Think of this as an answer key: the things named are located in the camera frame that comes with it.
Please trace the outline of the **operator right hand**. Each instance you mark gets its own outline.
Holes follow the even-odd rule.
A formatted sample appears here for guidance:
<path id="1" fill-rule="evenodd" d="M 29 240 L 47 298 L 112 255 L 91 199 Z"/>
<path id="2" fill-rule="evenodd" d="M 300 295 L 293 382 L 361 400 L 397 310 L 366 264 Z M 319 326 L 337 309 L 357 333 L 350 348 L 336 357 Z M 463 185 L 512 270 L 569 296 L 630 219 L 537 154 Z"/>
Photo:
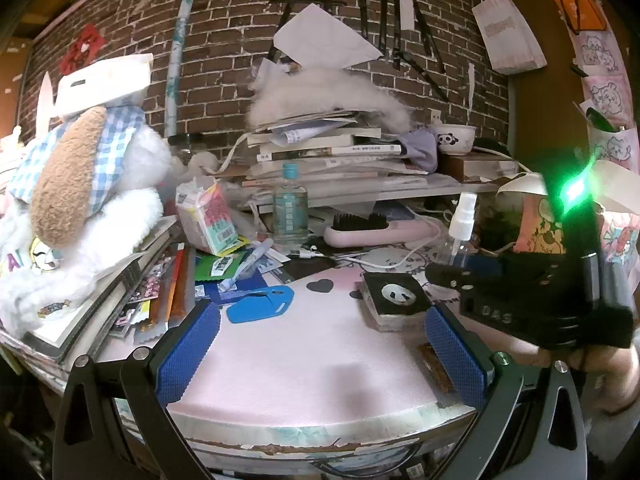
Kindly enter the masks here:
<path id="1" fill-rule="evenodd" d="M 573 352 L 568 365 L 601 377 L 597 406 L 614 414 L 625 411 L 639 397 L 639 355 L 629 348 L 591 347 Z"/>

